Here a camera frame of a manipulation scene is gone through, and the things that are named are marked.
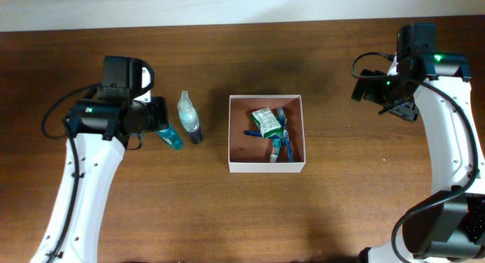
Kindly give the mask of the blue white toothbrush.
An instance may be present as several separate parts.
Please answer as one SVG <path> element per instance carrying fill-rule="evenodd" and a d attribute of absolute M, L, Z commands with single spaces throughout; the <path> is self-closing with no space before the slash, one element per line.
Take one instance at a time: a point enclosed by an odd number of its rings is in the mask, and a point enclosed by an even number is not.
<path fill-rule="evenodd" d="M 286 127 L 287 118 L 286 118 L 286 113 L 284 111 L 284 108 L 282 106 L 277 108 L 277 119 L 280 122 L 281 127 L 283 128 L 283 140 L 286 145 L 288 162 L 293 163 L 294 162 L 293 151 L 289 140 L 289 132 Z"/>

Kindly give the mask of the teal mouthwash bottle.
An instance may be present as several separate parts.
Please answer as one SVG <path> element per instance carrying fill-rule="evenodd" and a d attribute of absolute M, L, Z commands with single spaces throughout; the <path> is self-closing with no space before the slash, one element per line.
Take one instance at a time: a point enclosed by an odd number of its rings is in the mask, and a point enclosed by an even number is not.
<path fill-rule="evenodd" d="M 172 149 L 180 150 L 183 148 L 183 141 L 171 124 L 165 130 L 156 131 L 156 134 L 166 145 L 170 146 Z"/>

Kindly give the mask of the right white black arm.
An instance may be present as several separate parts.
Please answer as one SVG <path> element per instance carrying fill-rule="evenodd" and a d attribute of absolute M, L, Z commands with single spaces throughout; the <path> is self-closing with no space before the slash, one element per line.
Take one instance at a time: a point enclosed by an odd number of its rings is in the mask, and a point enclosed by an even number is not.
<path fill-rule="evenodd" d="M 437 48 L 432 23 L 397 34 L 386 72 L 356 74 L 352 98 L 384 114 L 422 119 L 430 153 L 431 194 L 396 222 L 388 243 L 360 262 L 463 262 L 484 257 L 484 156 L 471 110 L 471 73 L 459 53 Z"/>

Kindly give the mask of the teal toothpaste tube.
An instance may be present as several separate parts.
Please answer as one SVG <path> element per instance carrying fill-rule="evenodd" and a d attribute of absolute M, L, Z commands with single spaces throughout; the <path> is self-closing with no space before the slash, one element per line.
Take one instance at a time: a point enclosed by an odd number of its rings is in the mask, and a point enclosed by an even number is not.
<path fill-rule="evenodd" d="M 276 163 L 280 154 L 280 150 L 283 147 L 281 138 L 272 139 L 272 148 L 270 153 L 270 163 Z"/>

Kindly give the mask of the green white soap packet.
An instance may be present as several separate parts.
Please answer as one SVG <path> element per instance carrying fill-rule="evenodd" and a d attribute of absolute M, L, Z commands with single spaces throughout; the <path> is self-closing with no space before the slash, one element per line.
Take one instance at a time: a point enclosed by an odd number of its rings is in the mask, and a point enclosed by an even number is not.
<path fill-rule="evenodd" d="M 283 127 L 269 108 L 260 108 L 251 114 L 253 122 L 257 125 L 263 138 L 282 136 Z"/>

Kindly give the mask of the blue disposable razor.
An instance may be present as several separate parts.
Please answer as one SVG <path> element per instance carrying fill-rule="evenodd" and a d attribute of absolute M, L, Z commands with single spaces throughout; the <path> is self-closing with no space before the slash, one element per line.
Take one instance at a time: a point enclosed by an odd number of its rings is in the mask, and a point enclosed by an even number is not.
<path fill-rule="evenodd" d="M 244 130 L 243 133 L 247 136 L 262 137 L 262 134 L 255 130 Z"/>

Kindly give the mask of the clear foam soap bottle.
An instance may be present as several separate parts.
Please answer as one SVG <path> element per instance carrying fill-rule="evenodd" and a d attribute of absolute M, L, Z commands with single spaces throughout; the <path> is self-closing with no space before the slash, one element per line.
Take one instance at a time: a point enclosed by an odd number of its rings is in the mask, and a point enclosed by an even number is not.
<path fill-rule="evenodd" d="M 202 128 L 199 116 L 194 108 L 187 90 L 181 92 L 180 100 L 177 104 L 178 115 L 183 129 L 192 144 L 199 144 L 203 140 Z"/>

